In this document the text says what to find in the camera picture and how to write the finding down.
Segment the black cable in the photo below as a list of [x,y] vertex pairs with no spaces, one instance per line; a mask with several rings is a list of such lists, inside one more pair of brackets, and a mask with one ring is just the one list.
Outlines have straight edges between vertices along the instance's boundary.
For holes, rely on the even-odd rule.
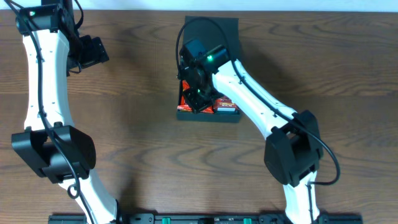
[[94,223],[93,216],[91,215],[90,209],[88,209],[88,206],[87,206],[87,203],[86,203],[86,198],[85,198],[85,196],[83,195],[83,193],[80,194],[80,200],[81,200],[81,202],[82,202],[84,208],[85,208],[86,211],[87,211],[87,214],[88,214],[88,217],[90,218],[91,224],[95,224],[95,223]]
[[84,14],[83,14],[83,9],[81,8],[81,5],[80,5],[80,3],[78,2],[78,0],[75,0],[75,2],[76,2],[77,6],[79,7],[80,12],[81,12],[80,20],[79,20],[79,22],[76,23],[76,25],[75,25],[75,30],[77,30],[77,29],[79,29],[79,28],[81,27],[81,25],[83,24]]
[[13,5],[15,5],[15,6],[17,6],[18,8],[20,8],[20,9],[22,9],[23,7],[20,5],[20,4],[18,4],[18,3],[16,3],[16,2],[14,2],[13,0],[8,0],[11,4],[13,4]]
[[[90,217],[90,220],[93,220],[93,217],[91,216],[91,212],[88,210],[87,205],[85,204],[85,198],[81,192],[81,188],[80,188],[80,181],[79,178],[77,176],[77,173],[75,171],[75,168],[73,167],[72,163],[70,162],[70,159],[66,156],[66,154],[64,153],[60,143],[55,139],[56,133],[54,133],[53,130],[51,130],[47,124],[47,120],[46,120],[46,114],[44,112],[44,105],[43,105],[43,57],[42,54],[40,53],[41,49],[39,48],[39,45],[36,41],[36,38],[33,35],[32,29],[29,27],[29,24],[27,23],[27,21],[25,21],[21,15],[18,13],[17,9],[12,5],[12,3],[10,2],[10,0],[4,0],[4,2],[6,2],[6,4],[12,9],[12,11],[14,11],[14,13],[16,14],[17,20],[19,21],[19,24],[22,26],[25,26],[25,29],[28,31],[30,38],[32,39],[33,45],[35,47],[36,50],[36,59],[37,59],[37,95],[38,95],[38,105],[39,105],[39,115],[40,118],[43,122],[43,126],[45,129],[46,134],[49,136],[50,140],[53,142],[54,146],[57,148],[58,152],[62,155],[62,157],[65,159],[65,161],[67,162],[72,176],[75,179],[75,183],[70,185],[67,189],[68,195],[70,198],[72,199],[76,199],[78,197],[81,197],[83,205],[85,205],[87,214]],[[76,195],[72,194],[72,188],[75,189],[76,191]]]
[[232,67],[236,73],[236,75],[238,76],[238,78],[240,79],[240,81],[246,86],[246,88],[249,89],[249,91],[251,93],[253,93],[261,102],[263,102],[272,112],[274,112],[276,115],[280,116],[282,119],[286,120],[287,122],[289,122],[290,124],[292,124],[295,128],[297,128],[298,130],[304,132],[305,134],[311,136],[312,138],[314,138],[315,140],[317,140],[325,149],[326,151],[329,153],[330,157],[332,158],[333,162],[335,163],[336,166],[336,177],[329,182],[310,182],[310,184],[317,184],[317,185],[331,185],[334,184],[338,181],[338,179],[340,178],[340,165],[337,161],[337,158],[335,156],[335,154],[333,153],[333,151],[320,139],[318,138],[316,135],[314,135],[313,133],[311,133],[309,130],[307,130],[306,128],[304,128],[303,126],[301,126],[300,124],[296,123],[295,121],[293,121],[292,119],[288,118],[286,115],[284,115],[283,113],[281,113],[277,108],[274,108],[270,103],[268,103],[260,94],[258,94],[244,79],[244,77],[242,77],[242,75],[239,73],[238,69],[236,68],[235,65],[235,58],[232,56],[230,48],[229,48],[229,42],[228,42],[228,38],[225,35],[224,30],[220,27],[219,24],[217,24],[214,20],[207,18],[207,17],[196,17],[191,19],[190,21],[186,22],[180,29],[180,32],[178,33],[178,37],[177,37],[177,42],[175,44],[175,60],[177,61],[177,69],[178,69],[178,73],[180,73],[180,65],[178,62],[178,44],[180,42],[180,38],[181,38],[181,34],[184,30],[184,28],[186,28],[187,25],[191,24],[192,22],[198,21],[198,20],[204,20],[204,21],[209,21],[212,24],[214,24],[221,32],[221,35],[224,38],[225,41],[225,47],[227,49],[227,53],[228,53],[228,57],[232,62]]
[[72,71],[72,70],[69,70],[68,72],[72,72],[72,73],[74,73],[74,74],[79,74],[79,73],[81,72],[81,64],[80,64],[80,62],[78,62],[77,67],[79,68],[79,71],[78,71],[78,72]]
[[312,195],[311,195],[311,184],[307,184],[308,189],[308,199],[310,202],[310,217],[311,217],[311,224],[313,224],[313,213],[312,213]]

